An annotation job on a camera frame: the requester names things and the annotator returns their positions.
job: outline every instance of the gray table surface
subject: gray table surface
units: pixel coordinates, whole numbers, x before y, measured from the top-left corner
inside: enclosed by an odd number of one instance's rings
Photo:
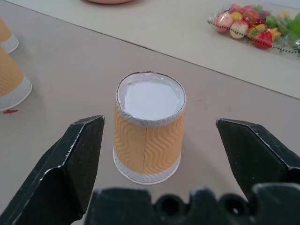
[[[215,127],[217,118],[262,124],[300,155],[297,99],[1,0],[0,15],[20,41],[11,56],[33,84],[18,112],[0,114],[0,213],[68,126],[93,115],[106,118],[94,188],[146,188],[153,201],[164,193],[187,201],[189,191],[198,187],[209,187],[217,197],[242,195]],[[180,166],[153,186],[127,180],[112,158],[115,90],[136,71],[171,75],[187,94]]]

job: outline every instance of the plastic wrapper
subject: plastic wrapper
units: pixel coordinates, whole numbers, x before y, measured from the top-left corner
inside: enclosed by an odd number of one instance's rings
[[[269,3],[230,3],[208,17],[216,32],[278,53],[300,56],[300,9]]]

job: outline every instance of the pink bowl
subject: pink bowl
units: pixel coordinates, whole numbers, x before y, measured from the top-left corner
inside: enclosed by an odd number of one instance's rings
[[[120,4],[120,3],[129,2],[132,0],[88,0],[88,1],[102,3],[102,4]]]

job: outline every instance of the red mark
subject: red mark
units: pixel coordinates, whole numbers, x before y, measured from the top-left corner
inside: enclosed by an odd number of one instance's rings
[[[4,111],[3,114],[10,114],[10,115],[12,115],[13,113],[16,113],[17,111],[19,111],[19,110],[10,110],[10,109],[8,109],[8,110]]]

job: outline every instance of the wrapped candy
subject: wrapped candy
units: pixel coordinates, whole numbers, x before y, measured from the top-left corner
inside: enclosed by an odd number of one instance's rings
[[[300,10],[268,3],[232,3],[211,14],[208,23],[257,48],[300,55]]]

